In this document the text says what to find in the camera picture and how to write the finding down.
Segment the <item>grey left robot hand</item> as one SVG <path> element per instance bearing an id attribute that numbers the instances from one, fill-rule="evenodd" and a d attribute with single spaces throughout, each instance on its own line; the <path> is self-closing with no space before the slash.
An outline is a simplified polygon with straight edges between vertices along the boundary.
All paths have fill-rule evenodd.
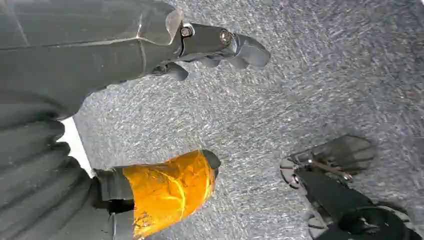
<path id="1" fill-rule="evenodd" d="M 184 23 L 156 0 L 0 3 L 0 237 L 115 240 L 134 209 L 122 167 L 93 176 L 60 138 L 92 93 L 144 76 L 185 80 L 178 62 L 264 67 L 254 38 Z"/>

